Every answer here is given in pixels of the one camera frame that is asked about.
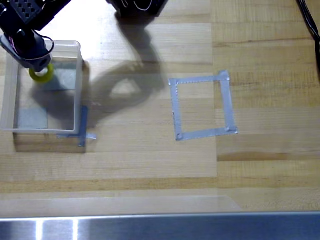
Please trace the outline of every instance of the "transparent box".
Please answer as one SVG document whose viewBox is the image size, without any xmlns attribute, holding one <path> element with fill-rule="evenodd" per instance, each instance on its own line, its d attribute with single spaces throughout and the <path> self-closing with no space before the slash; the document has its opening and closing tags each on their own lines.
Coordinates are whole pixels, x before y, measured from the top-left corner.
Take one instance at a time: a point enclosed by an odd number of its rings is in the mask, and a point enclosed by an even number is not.
<svg viewBox="0 0 320 240">
<path fill-rule="evenodd" d="M 0 127 L 14 133 L 77 134 L 81 120 L 83 59 L 77 41 L 55 41 L 54 77 L 37 83 L 7 54 Z M 46 41 L 50 49 L 52 43 Z"/>
</svg>

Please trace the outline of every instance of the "white wire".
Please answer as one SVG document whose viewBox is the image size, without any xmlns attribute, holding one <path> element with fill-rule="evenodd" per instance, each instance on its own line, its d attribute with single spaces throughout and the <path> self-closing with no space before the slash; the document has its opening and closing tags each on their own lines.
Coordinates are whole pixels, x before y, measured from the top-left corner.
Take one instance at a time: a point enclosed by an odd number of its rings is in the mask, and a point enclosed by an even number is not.
<svg viewBox="0 0 320 240">
<path fill-rule="evenodd" d="M 56 0 L 52 0 L 52 1 L 45 1 L 43 7 L 42 7 L 42 10 L 45 9 L 45 6 L 47 6 L 47 4 L 50 4 L 50 3 L 53 3 L 55 2 Z"/>
<path fill-rule="evenodd" d="M 133 3 L 134 3 L 134 5 L 136 6 L 136 8 L 139 9 L 140 11 L 148 11 L 149 8 L 150 8 L 151 5 L 152 5 L 152 1 L 153 1 L 153 0 L 150 0 L 150 5 L 149 5 L 146 9 L 143 9 L 143 8 L 138 7 L 138 5 L 136 4 L 136 1 L 133 1 Z"/>
<path fill-rule="evenodd" d="M 129 4 L 128 4 L 127 0 L 121 0 L 121 2 L 122 2 L 123 6 L 124 6 L 125 8 L 128 7 Z"/>
</svg>

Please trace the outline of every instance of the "black cable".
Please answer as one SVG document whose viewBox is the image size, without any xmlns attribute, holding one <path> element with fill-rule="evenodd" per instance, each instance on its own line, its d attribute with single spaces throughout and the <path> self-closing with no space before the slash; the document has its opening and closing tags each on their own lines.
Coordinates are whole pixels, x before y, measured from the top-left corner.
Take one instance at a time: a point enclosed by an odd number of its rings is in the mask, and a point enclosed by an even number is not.
<svg viewBox="0 0 320 240">
<path fill-rule="evenodd" d="M 316 64 L 318 67 L 318 71 L 320 72 L 320 36 L 317 25 L 308 9 L 305 0 L 296 0 L 299 5 L 299 8 L 302 12 L 304 21 L 314 39 L 314 49 L 315 49 L 315 57 L 316 57 Z"/>
</svg>

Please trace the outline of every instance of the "green ring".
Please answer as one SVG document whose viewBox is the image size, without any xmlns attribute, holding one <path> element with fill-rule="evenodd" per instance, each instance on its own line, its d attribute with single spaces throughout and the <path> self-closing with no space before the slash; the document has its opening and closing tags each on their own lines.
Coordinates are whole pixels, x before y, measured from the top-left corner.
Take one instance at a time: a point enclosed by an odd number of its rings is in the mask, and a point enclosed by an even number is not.
<svg viewBox="0 0 320 240">
<path fill-rule="evenodd" d="M 30 68 L 29 69 L 30 77 L 37 83 L 40 83 L 40 84 L 47 83 L 54 77 L 54 65 L 50 63 L 47 66 L 47 69 L 48 69 L 48 72 L 45 75 L 37 76 L 35 71 L 32 68 Z"/>
</svg>

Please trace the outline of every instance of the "wood grain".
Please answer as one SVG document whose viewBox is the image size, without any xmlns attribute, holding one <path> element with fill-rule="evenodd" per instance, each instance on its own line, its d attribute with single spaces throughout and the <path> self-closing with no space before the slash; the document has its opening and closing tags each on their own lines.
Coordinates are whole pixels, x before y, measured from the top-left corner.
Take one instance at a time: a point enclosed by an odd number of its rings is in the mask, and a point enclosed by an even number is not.
<svg viewBox="0 0 320 240">
<path fill-rule="evenodd" d="M 170 0 L 137 24 L 85 2 L 73 0 L 42 33 L 81 43 L 98 140 L 83 153 L 74 139 L 2 132 L 2 199 L 210 195 L 248 211 L 320 209 L 319 75 L 295 0 Z M 320 23 L 320 2 L 307 4 Z M 239 134 L 175 142 L 168 78 L 223 69 Z M 218 84 L 179 91 L 184 130 L 223 126 Z"/>
</svg>

